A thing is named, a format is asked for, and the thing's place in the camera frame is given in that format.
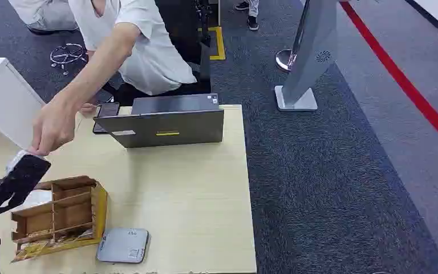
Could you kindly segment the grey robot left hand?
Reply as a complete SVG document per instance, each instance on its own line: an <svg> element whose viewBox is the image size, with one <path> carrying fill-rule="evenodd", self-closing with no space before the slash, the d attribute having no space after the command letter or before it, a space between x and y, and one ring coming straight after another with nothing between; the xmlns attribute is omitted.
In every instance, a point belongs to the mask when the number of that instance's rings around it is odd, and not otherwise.
<svg viewBox="0 0 438 274"><path fill-rule="evenodd" d="M0 179L0 214L23 204L50 167L51 163L40 157L22 156Z"/></svg>

